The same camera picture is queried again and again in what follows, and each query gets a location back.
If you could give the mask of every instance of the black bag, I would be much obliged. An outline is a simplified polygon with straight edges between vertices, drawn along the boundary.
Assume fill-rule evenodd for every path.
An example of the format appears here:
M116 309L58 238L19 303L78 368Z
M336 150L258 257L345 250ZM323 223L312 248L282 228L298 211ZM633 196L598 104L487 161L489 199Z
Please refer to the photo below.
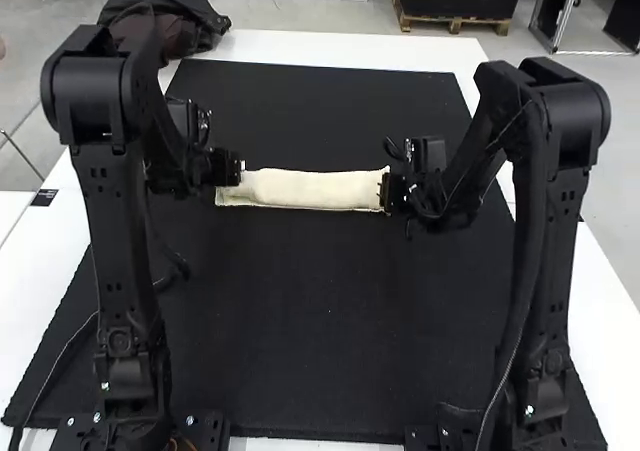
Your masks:
M98 24L108 26L116 42L135 37L152 15L161 34L164 59L178 59L213 48L214 36L231 27L208 0L108 0Z

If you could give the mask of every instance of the black tag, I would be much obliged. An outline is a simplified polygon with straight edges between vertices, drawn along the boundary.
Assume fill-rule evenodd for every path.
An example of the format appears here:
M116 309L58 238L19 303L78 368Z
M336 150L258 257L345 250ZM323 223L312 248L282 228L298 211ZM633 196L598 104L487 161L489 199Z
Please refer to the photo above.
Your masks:
M56 194L58 194L57 189L41 189L31 201L31 206L49 206Z

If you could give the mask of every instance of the metal frame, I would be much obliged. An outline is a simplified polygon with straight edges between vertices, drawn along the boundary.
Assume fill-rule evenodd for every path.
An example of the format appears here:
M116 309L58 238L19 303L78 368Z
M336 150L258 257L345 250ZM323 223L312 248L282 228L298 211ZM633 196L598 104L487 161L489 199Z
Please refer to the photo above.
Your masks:
M536 37L538 41L545 47L550 54L564 54L564 55L582 55L582 56L635 56L637 53L632 51L579 51L579 50L560 50L560 42L564 36L564 32L567 29L569 17L573 11L573 3L576 0L566 0L564 8L559 16L558 27L552 39L549 39L538 28L538 17L540 15L540 9L542 7L543 0L536 0L536 5L531 16L529 23L529 30Z

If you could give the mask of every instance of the white table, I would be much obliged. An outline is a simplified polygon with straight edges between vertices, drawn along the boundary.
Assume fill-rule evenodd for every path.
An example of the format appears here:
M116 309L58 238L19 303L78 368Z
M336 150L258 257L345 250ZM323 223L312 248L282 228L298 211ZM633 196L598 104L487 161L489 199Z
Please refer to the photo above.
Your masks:
M0 247L32 199L29 191L0 191Z
M233 31L217 49L199 59L313 65L404 71L445 71L456 75L470 111L479 94L473 82L486 56L475 39L417 36L368 36ZM177 63L160 72L166 89ZM500 186L513 209L509 168L500 173ZM0 408L8 403L67 286L73 278L89 233L82 195L65 153L43 187L61 189L48 208L29 208L0 249ZM48 233L37 247L33 239ZM47 274L46 289L39 276ZM31 319L21 316L29 310ZM636 408L640 403L640 314L598 243L582 223L578 230L569 312L572 356L610 451L637 451ZM0 428L0 450L10 432ZM33 431L23 447L46 451L53 431ZM293 440L232 439L231 449L247 451L327 451L401 449L359 443Z

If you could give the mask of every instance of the wooden pallet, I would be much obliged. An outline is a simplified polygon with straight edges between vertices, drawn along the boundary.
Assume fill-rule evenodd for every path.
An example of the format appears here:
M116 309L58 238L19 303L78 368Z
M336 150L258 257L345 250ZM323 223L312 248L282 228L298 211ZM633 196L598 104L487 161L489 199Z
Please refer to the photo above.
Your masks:
M496 34L498 36L507 36L509 34L509 25L511 24L511 19L460 18L450 16L412 16L404 12L400 0L391 1L393 3L393 8L396 11L396 16L398 17L400 30L403 33L409 33L411 31L411 25L413 23L448 23L449 33L460 34L462 23L469 23L493 25L495 26Z

